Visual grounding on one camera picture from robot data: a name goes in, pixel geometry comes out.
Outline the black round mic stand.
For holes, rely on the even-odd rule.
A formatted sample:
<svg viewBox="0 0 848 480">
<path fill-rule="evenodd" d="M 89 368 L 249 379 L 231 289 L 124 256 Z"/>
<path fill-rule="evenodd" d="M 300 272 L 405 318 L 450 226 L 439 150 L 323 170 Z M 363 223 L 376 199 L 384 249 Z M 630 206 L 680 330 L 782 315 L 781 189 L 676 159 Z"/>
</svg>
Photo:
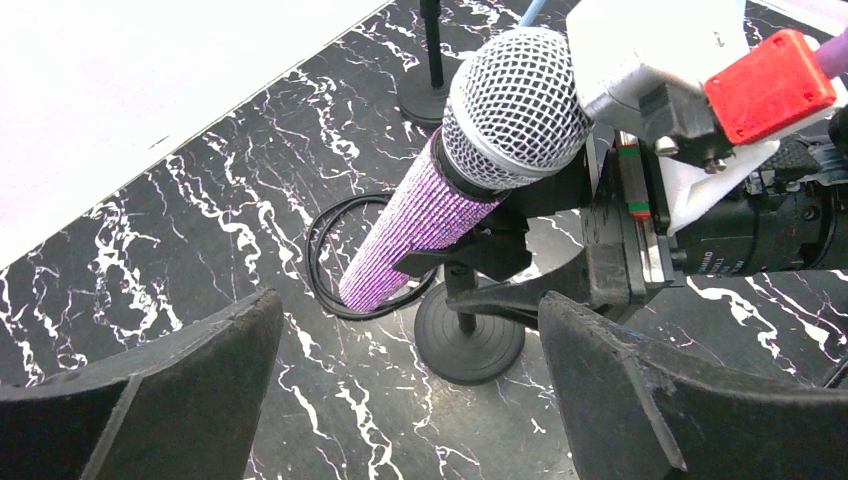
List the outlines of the black round mic stand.
<svg viewBox="0 0 848 480">
<path fill-rule="evenodd" d="M 458 385 L 492 381 L 517 360 L 526 329 L 537 329 L 544 293 L 589 298 L 584 253 L 534 280 L 510 279 L 532 261 L 528 219 L 582 206 L 591 193 L 587 172 L 562 171 L 514 191 L 455 244 L 416 247 L 396 263 L 412 276 L 444 271 L 444 285 L 425 295 L 414 322 L 415 345 L 432 373 Z"/>
<path fill-rule="evenodd" d="M 435 129 L 442 124 L 450 85 L 461 63 L 443 56 L 440 33 L 441 2 L 421 0 L 427 60 L 408 69 L 397 81 L 396 101 L 401 115 L 413 125 Z"/>
</svg>

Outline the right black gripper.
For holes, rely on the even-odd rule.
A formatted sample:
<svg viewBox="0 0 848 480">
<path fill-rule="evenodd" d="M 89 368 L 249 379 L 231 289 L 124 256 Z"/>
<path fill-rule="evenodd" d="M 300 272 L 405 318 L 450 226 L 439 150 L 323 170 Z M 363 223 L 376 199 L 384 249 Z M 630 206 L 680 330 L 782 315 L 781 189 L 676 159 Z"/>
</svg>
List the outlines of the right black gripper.
<svg viewBox="0 0 848 480">
<path fill-rule="evenodd" d="M 541 299 L 555 292 L 612 321 L 627 322 L 677 279 L 672 242 L 657 232 L 651 212 L 651 154 L 636 136 L 616 132 L 593 198 L 581 210 L 582 250 L 523 283 L 453 288 L 448 308 L 535 327 Z"/>
</svg>

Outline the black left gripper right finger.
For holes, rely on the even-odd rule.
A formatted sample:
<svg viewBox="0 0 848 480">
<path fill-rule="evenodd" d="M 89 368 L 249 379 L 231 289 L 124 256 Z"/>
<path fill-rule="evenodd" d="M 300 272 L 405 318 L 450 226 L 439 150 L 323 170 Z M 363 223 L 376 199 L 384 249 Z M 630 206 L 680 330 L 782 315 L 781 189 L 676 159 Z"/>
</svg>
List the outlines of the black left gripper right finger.
<svg viewBox="0 0 848 480">
<path fill-rule="evenodd" d="M 843 479 L 847 393 L 709 363 L 556 292 L 538 327 L 582 479 Z"/>
</svg>

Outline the purple glitter microphone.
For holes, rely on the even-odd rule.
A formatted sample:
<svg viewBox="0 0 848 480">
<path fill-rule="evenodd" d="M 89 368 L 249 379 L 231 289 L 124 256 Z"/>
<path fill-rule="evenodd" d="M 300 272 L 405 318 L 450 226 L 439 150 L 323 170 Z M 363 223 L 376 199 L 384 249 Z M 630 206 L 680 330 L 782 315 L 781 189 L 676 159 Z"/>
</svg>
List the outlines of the purple glitter microphone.
<svg viewBox="0 0 848 480">
<path fill-rule="evenodd" d="M 593 128 L 578 102 L 565 34 L 504 31 L 466 57 L 441 126 L 410 166 L 339 282 L 343 304 L 369 313 L 410 275 L 410 251 L 456 244 L 511 191 L 563 170 Z"/>
</svg>

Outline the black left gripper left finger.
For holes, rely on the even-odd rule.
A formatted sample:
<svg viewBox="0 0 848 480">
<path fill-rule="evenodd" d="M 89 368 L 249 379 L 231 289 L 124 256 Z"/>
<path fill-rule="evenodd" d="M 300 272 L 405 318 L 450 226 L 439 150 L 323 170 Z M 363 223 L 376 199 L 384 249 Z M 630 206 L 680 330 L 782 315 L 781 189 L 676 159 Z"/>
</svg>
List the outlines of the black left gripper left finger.
<svg viewBox="0 0 848 480">
<path fill-rule="evenodd" d="M 5 479 L 238 479 L 282 334 L 262 290 L 33 387 L 1 390 Z"/>
</svg>

